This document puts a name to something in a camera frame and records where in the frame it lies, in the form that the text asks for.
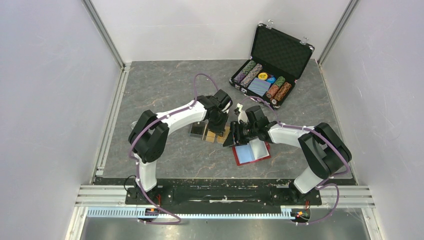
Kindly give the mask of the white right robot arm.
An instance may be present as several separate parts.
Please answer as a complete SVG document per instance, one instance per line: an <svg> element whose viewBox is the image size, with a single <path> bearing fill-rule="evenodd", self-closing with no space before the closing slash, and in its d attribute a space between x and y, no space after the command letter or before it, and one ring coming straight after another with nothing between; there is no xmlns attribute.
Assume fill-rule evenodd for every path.
<svg viewBox="0 0 424 240"><path fill-rule="evenodd" d="M246 145L258 139L302 150L308 166L288 191L289 199L295 204L302 204L313 188L334 176L342 167L349 167L352 160L350 150L325 122L316 126L295 126L269 121L258 105L243 110L242 105L238 104L235 112L238 120L230 123L224 147Z"/></svg>

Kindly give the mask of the clear acrylic card tray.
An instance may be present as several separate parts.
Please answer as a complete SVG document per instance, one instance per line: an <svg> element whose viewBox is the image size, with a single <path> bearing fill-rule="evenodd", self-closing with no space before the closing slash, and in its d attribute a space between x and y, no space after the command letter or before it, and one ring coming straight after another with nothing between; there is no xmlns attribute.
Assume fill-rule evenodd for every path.
<svg viewBox="0 0 424 240"><path fill-rule="evenodd" d="M218 135L210 130L207 121L197 121L189 126L188 135L191 138L201 140L207 143L223 145L230 132L230 124L227 122L224 127L223 135Z"/></svg>

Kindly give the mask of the gold VIP card stack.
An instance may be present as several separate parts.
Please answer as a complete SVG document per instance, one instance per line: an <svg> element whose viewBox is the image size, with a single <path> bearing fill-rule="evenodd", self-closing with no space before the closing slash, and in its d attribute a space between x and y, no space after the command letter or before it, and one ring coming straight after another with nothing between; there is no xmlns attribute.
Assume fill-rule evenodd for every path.
<svg viewBox="0 0 424 240"><path fill-rule="evenodd" d="M224 127L224 132L222 133L222 135L217 135L216 142L218 144L223 144L225 140L228 138L229 132L230 132L230 126L226 125Z"/></svg>

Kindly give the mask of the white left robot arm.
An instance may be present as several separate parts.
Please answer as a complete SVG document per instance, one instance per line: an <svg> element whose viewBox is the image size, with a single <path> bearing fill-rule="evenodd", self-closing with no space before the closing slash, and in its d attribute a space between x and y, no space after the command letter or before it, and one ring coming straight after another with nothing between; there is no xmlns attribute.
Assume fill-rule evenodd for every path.
<svg viewBox="0 0 424 240"><path fill-rule="evenodd" d="M187 125L207 121L211 132L222 137L229 118L232 99L223 90L214 95L200 95L173 110L154 113L144 111L128 136L129 157L136 161L138 197L145 204L157 198L157 159L163 154L168 136Z"/></svg>

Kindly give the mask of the red leather card holder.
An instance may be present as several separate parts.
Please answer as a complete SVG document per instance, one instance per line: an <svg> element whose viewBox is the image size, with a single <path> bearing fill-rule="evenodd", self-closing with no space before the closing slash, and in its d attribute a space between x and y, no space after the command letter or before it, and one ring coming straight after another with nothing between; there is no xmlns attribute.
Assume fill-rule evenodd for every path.
<svg viewBox="0 0 424 240"><path fill-rule="evenodd" d="M232 152L237 166L243 166L270 159L271 154L269 150L269 144L259 140L258 138L251 140L246 145L232 147Z"/></svg>

